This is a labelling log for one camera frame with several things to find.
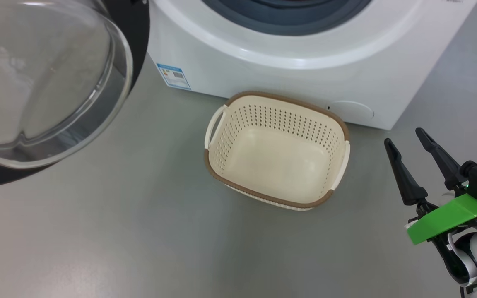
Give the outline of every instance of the blue and white sticker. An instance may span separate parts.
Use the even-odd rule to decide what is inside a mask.
[[[168,66],[156,63],[159,72],[161,72],[161,76],[165,80],[168,86],[174,88],[180,88],[185,90],[191,90],[191,86],[189,82],[185,78],[185,74],[181,68],[177,68],[174,66]]]

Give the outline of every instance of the barcode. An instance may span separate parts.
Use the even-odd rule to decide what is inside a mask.
[[[183,74],[182,73],[178,73],[178,72],[172,72],[172,74],[177,77],[178,79],[183,79]]]

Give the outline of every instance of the empty basket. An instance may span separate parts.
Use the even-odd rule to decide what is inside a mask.
[[[347,126],[335,114],[282,96],[244,92],[214,113],[205,164],[236,191],[306,211],[332,196],[349,149]]]

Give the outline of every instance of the washing machine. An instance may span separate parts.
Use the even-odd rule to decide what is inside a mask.
[[[147,0],[0,0],[0,185],[75,153],[137,81]]]
[[[168,86],[289,96],[390,130],[477,0],[151,0]]]

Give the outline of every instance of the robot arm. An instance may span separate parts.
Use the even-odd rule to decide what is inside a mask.
[[[477,298],[477,232],[453,240],[467,228],[477,229],[477,164],[462,166],[422,128],[416,129],[424,149],[432,154],[445,186],[455,198],[437,207],[426,201],[428,193],[420,187],[402,162],[402,155],[390,139],[384,141],[401,198],[405,205],[417,205],[417,217],[409,219],[407,233],[416,245],[432,242],[452,278],[460,285],[462,297]]]

